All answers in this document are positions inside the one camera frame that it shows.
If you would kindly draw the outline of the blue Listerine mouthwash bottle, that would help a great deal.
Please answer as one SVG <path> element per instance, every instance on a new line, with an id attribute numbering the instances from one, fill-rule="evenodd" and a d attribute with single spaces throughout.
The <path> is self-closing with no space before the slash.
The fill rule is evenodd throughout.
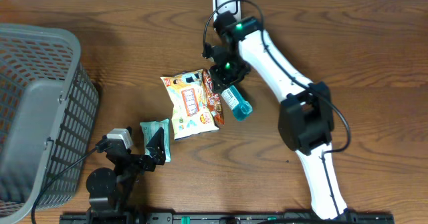
<path id="1" fill-rule="evenodd" d="M 222 91 L 221 96 L 231 109 L 236 120 L 244 121 L 253 112 L 251 104 L 243 98 L 235 86 Z"/>

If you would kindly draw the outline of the cream snack bag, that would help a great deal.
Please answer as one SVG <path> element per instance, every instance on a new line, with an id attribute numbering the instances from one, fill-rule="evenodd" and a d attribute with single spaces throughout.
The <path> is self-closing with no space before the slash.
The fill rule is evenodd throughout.
<path id="1" fill-rule="evenodd" d="M 208 109 L 203 69 L 161 77 L 161 80 L 173 103 L 171 121 L 175 140 L 219 130 Z"/>

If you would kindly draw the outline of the teal wet wipes pack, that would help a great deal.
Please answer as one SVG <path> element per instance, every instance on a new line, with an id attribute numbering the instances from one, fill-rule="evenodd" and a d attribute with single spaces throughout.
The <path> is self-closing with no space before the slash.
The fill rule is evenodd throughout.
<path id="1" fill-rule="evenodd" d="M 164 119 L 162 121 L 152 121 L 152 122 L 141 122 L 140 127 L 144 136 L 144 153 L 149 154 L 147 149 L 148 143 L 151 138 L 155 135 L 159 128 L 164 130 L 164 146 L 165 146 L 165 155 L 166 162 L 171 162 L 171 151 L 170 151 L 170 138 L 169 138 L 169 119 Z"/>

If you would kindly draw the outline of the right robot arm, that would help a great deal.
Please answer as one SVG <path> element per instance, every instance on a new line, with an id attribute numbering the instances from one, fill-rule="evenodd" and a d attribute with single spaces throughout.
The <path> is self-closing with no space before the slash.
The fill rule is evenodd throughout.
<path id="1" fill-rule="evenodd" d="M 262 77 L 280 104 L 278 131 L 302 163 L 313 212 L 323 220 L 339 218 L 347 205 L 332 163 L 333 115 L 339 110 L 328 86 L 301 74 L 274 45 L 263 21 L 236 20 L 230 11 L 213 13 L 209 21 L 223 43 L 204 44 L 203 57 L 214 62 L 209 70 L 213 91 L 225 93 L 251 69 Z"/>

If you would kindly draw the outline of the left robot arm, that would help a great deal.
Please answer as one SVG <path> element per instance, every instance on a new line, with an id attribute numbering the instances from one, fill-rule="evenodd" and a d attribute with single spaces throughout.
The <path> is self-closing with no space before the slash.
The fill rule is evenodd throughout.
<path id="1" fill-rule="evenodd" d="M 105 152 L 114 168 L 98 168 L 87 178 L 90 209 L 88 223 L 146 223 L 145 214 L 128 206 L 128 199 L 140 175 L 164 165 L 166 152 L 164 129 L 159 128 L 147 144 L 148 154 L 133 154 L 130 147 L 132 129 L 115 128 L 96 144 Z"/>

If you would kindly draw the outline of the chocolate bar wrapper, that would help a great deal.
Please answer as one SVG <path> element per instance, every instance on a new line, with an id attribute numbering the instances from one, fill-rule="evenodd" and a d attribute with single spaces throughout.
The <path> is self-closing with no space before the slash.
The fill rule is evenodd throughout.
<path id="1" fill-rule="evenodd" d="M 207 98 L 207 107 L 218 124 L 225 124 L 220 95 L 213 92 L 213 82 L 207 70 L 203 70 L 203 85 Z"/>

